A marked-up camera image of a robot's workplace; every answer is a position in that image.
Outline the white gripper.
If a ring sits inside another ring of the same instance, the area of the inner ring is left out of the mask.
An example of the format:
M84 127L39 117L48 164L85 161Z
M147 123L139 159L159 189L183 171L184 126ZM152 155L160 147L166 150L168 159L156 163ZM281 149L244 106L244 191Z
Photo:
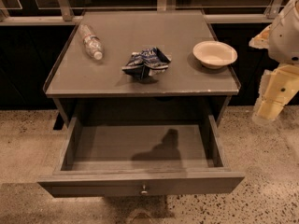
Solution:
M259 125L274 121L299 92L298 5L299 0L290 0L271 26L266 26L249 42L252 48L268 49L269 57L280 63L275 70L263 72L252 115Z

